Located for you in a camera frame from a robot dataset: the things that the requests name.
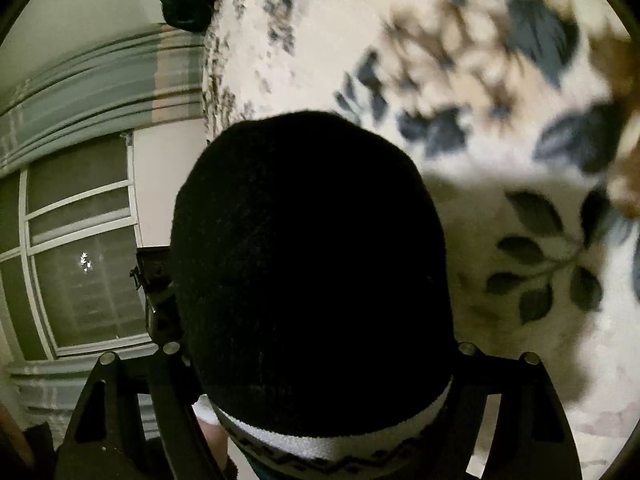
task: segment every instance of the metal screw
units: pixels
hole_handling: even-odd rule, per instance
[[[111,363],[113,363],[116,360],[116,354],[114,354],[113,352],[107,352],[105,354],[102,354],[100,356],[100,364],[101,365],[110,365]]]
[[[171,341],[162,347],[162,351],[167,355],[173,355],[180,349],[180,343]]]
[[[460,350],[460,353],[464,355],[476,355],[478,347],[473,343],[460,343],[458,345],[458,350]]]
[[[538,356],[538,354],[534,354],[533,352],[524,352],[524,354],[522,354],[522,358],[524,359],[524,362],[526,362],[526,364],[532,366],[540,364],[540,357]]]

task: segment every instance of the blue leaf pattern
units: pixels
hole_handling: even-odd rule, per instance
[[[466,132],[458,124],[458,108],[448,108],[428,119],[403,111],[398,116],[400,134],[411,142],[424,144],[424,155],[435,158],[466,148]]]
[[[508,6],[511,31],[507,45],[520,50],[559,87],[560,75],[578,47],[577,23],[560,18],[543,0],[510,0]]]
[[[378,65],[378,54],[374,51],[369,52],[361,65],[356,70],[356,78],[366,88],[372,92],[380,92],[382,83],[375,72],[375,67]]]
[[[371,113],[373,115],[373,122],[375,125],[379,124],[386,115],[388,110],[388,103],[382,94],[373,94],[371,97]]]
[[[534,159],[575,164],[585,174],[607,169],[618,150],[625,120],[617,104],[596,105],[549,126],[538,139]]]

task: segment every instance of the skin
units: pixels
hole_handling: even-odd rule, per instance
[[[198,423],[213,458],[216,460],[220,470],[224,470],[228,451],[228,437],[225,430],[221,426],[213,426],[200,419],[198,419]]]

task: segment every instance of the window pane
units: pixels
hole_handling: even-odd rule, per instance
[[[127,179],[127,145],[119,134],[48,155],[29,167],[28,211]]]
[[[18,185],[20,172],[0,180],[0,253],[20,245],[18,237]]]
[[[35,256],[42,302],[59,347],[145,332],[145,313],[129,271],[133,227],[71,242]]]
[[[12,258],[2,262],[0,276],[2,276],[4,298],[9,308],[11,323],[14,326],[15,335],[18,337],[24,358],[27,361],[46,359],[47,355],[42,349],[40,337],[31,315],[20,258]]]
[[[120,214],[115,216],[107,215],[107,213],[113,211],[119,211]],[[41,244],[80,229],[86,229],[87,227],[117,220],[118,218],[126,218],[127,216],[130,216],[129,191],[126,187],[114,189],[72,204],[63,205],[58,209],[30,220],[31,245]],[[76,222],[91,218],[95,219],[95,221],[75,225]]]

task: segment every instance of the window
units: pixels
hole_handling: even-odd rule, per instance
[[[0,320],[18,356],[149,341],[129,277],[140,244],[132,149],[130,135],[100,137],[0,180]]]

